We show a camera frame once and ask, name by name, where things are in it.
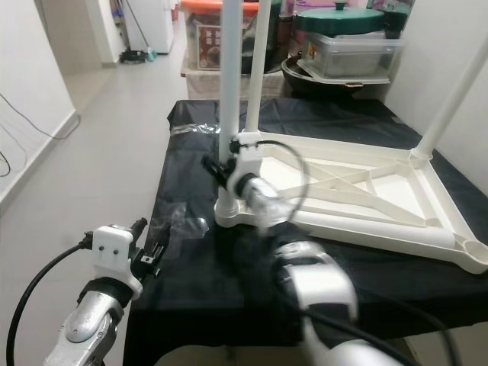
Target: black cable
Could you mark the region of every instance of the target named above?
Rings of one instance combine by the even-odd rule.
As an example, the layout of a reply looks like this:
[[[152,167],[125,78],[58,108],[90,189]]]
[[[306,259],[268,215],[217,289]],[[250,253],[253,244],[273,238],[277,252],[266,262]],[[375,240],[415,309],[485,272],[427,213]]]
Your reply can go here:
[[[399,363],[403,364],[404,366],[418,366],[415,362],[411,361],[403,353],[398,351],[389,343],[375,337],[370,333],[366,333],[348,324],[338,322],[337,320],[329,318],[328,316],[325,316],[316,311],[310,309],[303,310],[299,308],[298,305],[292,301],[292,299],[290,299],[287,295],[283,294],[277,285],[275,285],[274,288],[275,288],[275,293],[278,295],[278,297],[280,297],[281,301],[285,303],[288,307],[297,311],[302,316],[308,316],[309,318],[317,321],[318,323],[340,330],[341,332],[348,333],[349,335],[357,337],[359,339],[363,339],[366,342],[373,345],[375,348],[389,355],[391,358],[397,360]]]
[[[58,255],[53,259],[46,267],[40,270],[40,272],[36,275],[36,277],[29,283],[27,289],[25,290],[24,294],[22,295],[20,301],[18,302],[17,308],[15,309],[14,316],[12,317],[12,321],[10,323],[10,328],[8,330],[8,337],[7,337],[7,349],[6,349],[6,358],[7,358],[7,366],[14,366],[14,348],[15,348],[15,337],[17,335],[17,329],[19,322],[21,321],[22,313],[24,312],[24,308],[27,305],[27,301],[29,297],[32,295],[34,288],[39,284],[40,280],[49,272],[55,265],[61,262],[64,258],[72,253],[78,251],[79,249],[84,249],[85,244],[83,242],[79,243],[76,246],[73,246],[71,249],[66,250],[64,253]]]
[[[20,150],[22,150],[22,152],[24,153],[24,165],[22,166],[22,168],[20,168],[18,170],[14,170],[14,169],[11,170],[12,172],[21,172],[22,170],[25,169],[25,167],[27,165],[27,151],[21,145],[21,143],[19,143],[19,141],[17,140],[17,138],[14,135],[12,135],[12,133],[7,128],[5,128],[2,124],[0,124],[0,128],[2,130],[4,130],[6,134],[8,134],[10,136],[10,138],[15,142],[15,144],[18,146],[18,148]]]
[[[7,163],[7,167],[8,167],[8,171],[5,174],[0,175],[0,178],[3,178],[3,177],[6,177],[7,175],[9,175],[10,172],[12,171],[12,169],[10,166],[10,162],[8,162],[8,159],[5,158],[5,155],[3,155],[3,152],[1,152],[1,151],[0,151],[0,156],[2,156],[2,158],[5,160],[5,162]]]
[[[288,218],[288,221],[292,221],[295,213],[302,207],[304,201],[307,199],[308,196],[308,191],[309,191],[309,185],[310,185],[310,176],[308,173],[308,166],[305,163],[305,160],[303,159],[302,155],[299,154],[298,151],[296,151],[293,147],[290,145],[287,145],[286,143],[282,143],[281,141],[276,141],[276,140],[263,140],[263,141],[258,141],[256,145],[276,145],[280,146],[286,150],[288,150],[292,155],[297,158],[298,165],[300,166],[300,171],[302,175],[302,191],[300,193],[300,198],[298,202],[295,204],[295,208],[293,211],[291,211],[290,217]]]
[[[19,116],[21,116],[22,118],[24,118],[35,130],[37,130],[38,132],[42,133],[43,135],[45,136],[48,136],[50,137],[51,139],[53,140],[65,140],[67,139],[73,132],[75,132],[75,130],[79,127],[80,123],[82,122],[82,116],[78,114],[78,122],[77,124],[66,134],[66,136],[64,137],[56,137],[56,136],[53,136],[53,135],[49,135],[47,132],[45,131],[42,131],[38,126],[36,126],[29,118],[25,117],[24,114],[22,114],[22,112],[20,112],[16,107],[14,107],[12,105],[12,103],[10,101],[8,101],[8,99],[2,94],[0,93],[0,97],[5,101],[5,103],[8,104],[8,106],[10,108],[12,108]]]
[[[412,305],[409,305],[403,301],[393,299],[391,297],[377,294],[371,290],[368,290],[367,288],[364,287],[358,287],[361,291],[385,299],[391,303],[394,303],[398,308],[401,310],[406,311],[407,313],[411,313],[414,316],[417,316],[423,320],[425,320],[428,324],[433,326],[435,329],[437,329],[441,333],[441,338],[444,343],[444,347],[446,349],[446,352],[448,354],[448,360],[449,364],[451,366],[461,366],[462,361],[461,361],[461,356],[459,355],[458,347],[456,346],[456,342],[452,338],[452,334],[449,331],[448,327],[438,318],[435,316],[420,310],[417,307],[413,307]]]

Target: tiled floor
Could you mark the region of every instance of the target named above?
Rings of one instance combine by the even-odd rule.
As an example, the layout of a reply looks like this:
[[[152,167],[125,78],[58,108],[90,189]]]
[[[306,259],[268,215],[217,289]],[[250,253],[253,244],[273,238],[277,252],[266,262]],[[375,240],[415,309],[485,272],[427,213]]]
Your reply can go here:
[[[114,72],[109,68],[64,77],[69,97],[78,112],[83,113]]]
[[[168,353],[155,366],[306,366],[298,347],[204,347],[188,345]]]
[[[485,366],[488,359],[488,323],[452,330],[463,366]],[[445,347],[438,333],[408,337],[407,343],[423,366],[449,366]]]
[[[169,138],[166,116],[187,98],[179,75],[184,23],[168,56],[119,66],[82,112],[80,128],[43,162],[2,217],[0,364],[11,315],[32,277],[86,230],[150,217]],[[17,365],[43,363],[57,329],[92,278],[90,252],[49,273],[30,299],[18,331]],[[122,365],[125,317],[107,365]]]

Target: green pot lid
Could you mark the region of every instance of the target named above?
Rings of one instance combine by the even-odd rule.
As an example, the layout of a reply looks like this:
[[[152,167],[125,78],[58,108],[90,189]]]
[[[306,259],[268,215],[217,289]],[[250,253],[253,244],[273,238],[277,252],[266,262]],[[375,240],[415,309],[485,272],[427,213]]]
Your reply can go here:
[[[344,2],[336,2],[335,9],[318,8],[301,11],[295,18],[295,27],[301,31],[326,36],[364,34],[383,29],[384,14],[381,11],[345,8],[344,5]]]

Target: white pole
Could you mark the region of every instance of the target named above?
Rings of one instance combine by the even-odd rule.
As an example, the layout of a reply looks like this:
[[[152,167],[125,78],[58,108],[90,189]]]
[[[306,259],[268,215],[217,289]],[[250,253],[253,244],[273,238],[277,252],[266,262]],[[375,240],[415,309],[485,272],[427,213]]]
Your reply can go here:
[[[420,140],[419,145],[412,150],[414,156],[424,159],[432,157],[432,151],[452,121],[453,116],[469,92],[474,80],[480,74],[487,59],[488,34],[485,36],[476,55],[474,55],[466,69],[462,72],[461,77],[448,96],[448,99],[442,105],[441,110],[435,115],[427,132],[425,132],[424,137]]]
[[[247,105],[246,132],[258,130],[259,108],[261,106],[262,78],[265,73],[266,44],[268,43],[269,15],[271,0],[259,2],[258,24],[252,54],[251,83]]]
[[[220,135],[219,160],[227,163],[232,156],[229,143],[239,131],[239,103],[242,48],[242,0],[223,2],[220,19]],[[239,212],[237,201],[219,188],[216,216],[231,217]]]

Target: black plastic sheet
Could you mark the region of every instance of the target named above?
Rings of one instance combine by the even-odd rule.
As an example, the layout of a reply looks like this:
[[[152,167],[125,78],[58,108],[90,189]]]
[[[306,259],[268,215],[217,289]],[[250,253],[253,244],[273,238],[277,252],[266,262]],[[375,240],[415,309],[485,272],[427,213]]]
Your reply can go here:
[[[217,131],[218,117],[217,102],[180,101],[169,122],[173,131],[191,124]],[[246,104],[242,104],[241,127],[245,119]],[[401,149],[413,148],[420,138],[379,101],[268,101],[262,105],[259,128]],[[200,160],[206,153],[217,156],[217,144],[218,134],[213,132],[189,130],[171,136],[146,248],[156,240],[173,240],[179,247],[162,260],[161,277],[147,282],[142,297],[132,305],[125,365],[153,365],[172,349],[190,344],[293,344],[276,326],[275,309],[266,303],[267,289],[261,279],[268,273],[269,252],[265,247],[246,251],[256,248],[255,228],[238,225],[222,230],[214,222],[217,184]],[[432,164],[474,234],[488,242],[488,198],[439,154],[434,154]],[[183,217],[175,216],[175,207],[185,208]],[[171,238],[174,225],[180,226]],[[189,233],[180,235],[185,227]],[[476,276],[447,262],[313,240],[324,245],[359,287],[427,310],[450,327],[488,320],[488,274]],[[243,284],[236,267],[246,256],[255,258]],[[249,293],[252,285],[254,294]],[[360,290],[358,299],[358,325],[376,336],[391,339],[434,330],[383,299]]]

